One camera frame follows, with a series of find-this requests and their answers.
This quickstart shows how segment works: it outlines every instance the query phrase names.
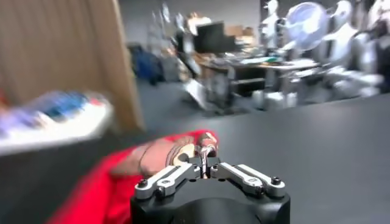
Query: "computer monitor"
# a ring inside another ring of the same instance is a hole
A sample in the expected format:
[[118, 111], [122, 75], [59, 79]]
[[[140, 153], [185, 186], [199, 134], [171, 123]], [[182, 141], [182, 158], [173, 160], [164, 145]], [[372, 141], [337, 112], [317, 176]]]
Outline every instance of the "computer monitor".
[[225, 35], [224, 23], [212, 23], [197, 27], [194, 47], [198, 53], [221, 53], [221, 40]]

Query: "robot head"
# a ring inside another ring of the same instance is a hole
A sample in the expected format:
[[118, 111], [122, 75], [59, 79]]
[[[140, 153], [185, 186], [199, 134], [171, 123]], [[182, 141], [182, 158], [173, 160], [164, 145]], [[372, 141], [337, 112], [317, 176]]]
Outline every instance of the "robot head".
[[331, 16], [331, 20], [333, 20], [334, 30], [338, 30], [344, 24], [351, 22], [352, 11], [352, 4], [349, 1], [342, 0], [337, 2], [336, 10]]
[[278, 5], [279, 5], [279, 3], [277, 0], [266, 1], [264, 9], [267, 9], [268, 14], [271, 15], [271, 14], [276, 13], [276, 11], [278, 10]]

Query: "cardboard box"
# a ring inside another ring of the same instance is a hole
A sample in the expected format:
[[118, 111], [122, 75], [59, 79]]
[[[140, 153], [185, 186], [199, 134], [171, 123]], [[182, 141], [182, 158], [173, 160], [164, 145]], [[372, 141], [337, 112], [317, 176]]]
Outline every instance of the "cardboard box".
[[225, 35], [240, 37], [243, 35], [243, 29], [244, 27], [242, 25], [225, 26]]

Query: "gray carpet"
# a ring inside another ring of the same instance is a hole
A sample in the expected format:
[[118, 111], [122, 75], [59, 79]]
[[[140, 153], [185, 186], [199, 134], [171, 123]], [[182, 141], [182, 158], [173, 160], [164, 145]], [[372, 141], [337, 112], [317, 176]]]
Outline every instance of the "gray carpet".
[[151, 86], [137, 81], [138, 95], [145, 125], [148, 129], [170, 122], [203, 119], [203, 111], [196, 105], [184, 102], [185, 92], [180, 83], [159, 83]]

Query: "wall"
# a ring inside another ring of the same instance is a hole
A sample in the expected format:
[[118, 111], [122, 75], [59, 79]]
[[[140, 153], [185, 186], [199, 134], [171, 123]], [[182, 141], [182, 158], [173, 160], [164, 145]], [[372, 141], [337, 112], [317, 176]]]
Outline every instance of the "wall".
[[[257, 30], [259, 24], [259, 0], [166, 0], [171, 13], [199, 12], [213, 21], [225, 21], [229, 25], [245, 25]], [[285, 16], [290, 7], [300, 0], [280, 0], [279, 15]], [[315, 0], [325, 7], [335, 0]], [[127, 41], [146, 42], [147, 26], [152, 21], [152, 11], [157, 10], [158, 0], [119, 1]]]
[[52, 90], [109, 93], [142, 126], [116, 0], [0, 0], [0, 87], [15, 103]]

